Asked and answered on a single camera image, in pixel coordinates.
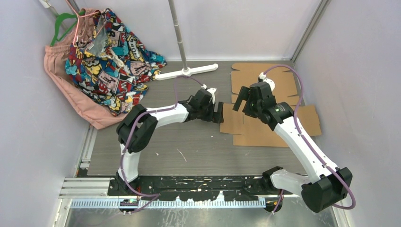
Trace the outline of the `brown cardboard box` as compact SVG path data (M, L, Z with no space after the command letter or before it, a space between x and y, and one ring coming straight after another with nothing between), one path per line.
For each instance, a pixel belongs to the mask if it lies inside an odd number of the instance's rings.
M221 107L222 133L236 146L287 147L281 138L321 135L313 105L301 106L292 70L284 65L235 63L232 102Z

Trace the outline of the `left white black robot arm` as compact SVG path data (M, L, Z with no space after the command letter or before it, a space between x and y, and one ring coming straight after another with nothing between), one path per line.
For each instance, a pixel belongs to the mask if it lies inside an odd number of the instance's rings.
M119 169L116 173L117 189L126 195L138 194L139 159L156 129L173 123L202 120L223 123L223 102L216 102L215 88L201 88L186 100L159 108L137 105L117 126L121 148Z

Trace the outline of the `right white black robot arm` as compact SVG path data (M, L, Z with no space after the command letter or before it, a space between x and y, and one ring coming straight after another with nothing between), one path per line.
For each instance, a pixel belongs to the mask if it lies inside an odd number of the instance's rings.
M268 125L293 151L306 171L303 176L276 166L263 172L262 187L266 193L284 190L298 195L315 213L330 206L338 208L337 203L347 196L352 201L349 209L355 207L355 197L350 191L352 172L347 167L339 168L320 150L289 104L276 102L268 82L241 87L233 110L238 111L242 103L245 103L242 112Z

